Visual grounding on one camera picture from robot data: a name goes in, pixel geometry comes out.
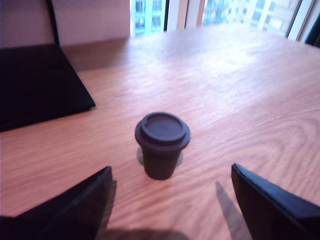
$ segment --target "cup lid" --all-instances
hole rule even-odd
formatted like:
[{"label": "cup lid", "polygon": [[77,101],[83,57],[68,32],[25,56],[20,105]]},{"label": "cup lid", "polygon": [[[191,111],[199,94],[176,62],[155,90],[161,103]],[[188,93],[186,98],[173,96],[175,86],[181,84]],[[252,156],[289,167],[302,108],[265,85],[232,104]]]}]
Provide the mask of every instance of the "cup lid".
[{"label": "cup lid", "polygon": [[188,125],[167,112],[152,112],[135,128],[135,139],[141,147],[158,153],[181,151],[190,138]]}]

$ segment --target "building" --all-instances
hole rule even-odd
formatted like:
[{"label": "building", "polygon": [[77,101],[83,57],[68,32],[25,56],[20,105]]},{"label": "building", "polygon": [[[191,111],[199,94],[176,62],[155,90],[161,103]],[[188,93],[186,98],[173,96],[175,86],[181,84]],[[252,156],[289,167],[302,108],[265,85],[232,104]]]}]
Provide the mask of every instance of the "building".
[{"label": "building", "polygon": [[207,0],[202,24],[242,23],[286,35],[298,0]]},{"label": "building", "polygon": [[166,0],[131,0],[130,35],[163,32]]}]

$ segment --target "white wall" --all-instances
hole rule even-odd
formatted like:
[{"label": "white wall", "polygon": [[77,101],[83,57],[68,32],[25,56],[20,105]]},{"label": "white wall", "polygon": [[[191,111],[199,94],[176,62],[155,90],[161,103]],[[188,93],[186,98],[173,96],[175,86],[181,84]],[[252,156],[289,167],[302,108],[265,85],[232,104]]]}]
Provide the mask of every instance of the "white wall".
[{"label": "white wall", "polygon": [[1,47],[53,43],[44,0],[1,0]]},{"label": "white wall", "polygon": [[[53,0],[60,44],[130,35],[129,0]],[[44,0],[1,0],[1,47],[53,43]]]},{"label": "white wall", "polygon": [[188,12],[186,13],[185,28],[195,28],[197,26],[200,0],[189,0]]}]

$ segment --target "wood grain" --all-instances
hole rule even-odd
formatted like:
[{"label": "wood grain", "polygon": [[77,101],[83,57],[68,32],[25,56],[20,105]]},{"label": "wood grain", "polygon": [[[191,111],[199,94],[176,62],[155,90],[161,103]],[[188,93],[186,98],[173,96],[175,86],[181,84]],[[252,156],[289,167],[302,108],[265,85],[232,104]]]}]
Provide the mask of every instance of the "wood grain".
[{"label": "wood grain", "polygon": [[[234,162],[320,205],[318,49],[219,25],[64,51],[96,109],[1,133],[1,214],[15,216],[112,166],[111,233],[250,239]],[[165,181],[150,179],[136,156],[135,126],[153,111],[191,129],[183,162]]]}]

